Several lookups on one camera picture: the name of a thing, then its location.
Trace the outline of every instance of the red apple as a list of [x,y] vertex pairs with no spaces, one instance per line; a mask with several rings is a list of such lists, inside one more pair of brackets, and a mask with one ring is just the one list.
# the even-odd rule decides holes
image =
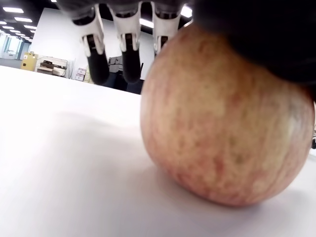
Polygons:
[[307,91],[194,24],[165,46],[143,89],[150,157],[189,191],[230,206],[271,198],[294,180],[314,121]]

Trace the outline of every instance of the white table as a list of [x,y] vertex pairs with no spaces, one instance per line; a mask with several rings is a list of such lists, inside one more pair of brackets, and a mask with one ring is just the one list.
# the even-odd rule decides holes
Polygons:
[[140,96],[0,67],[1,237],[315,237],[316,158],[281,195],[231,209],[150,161]]

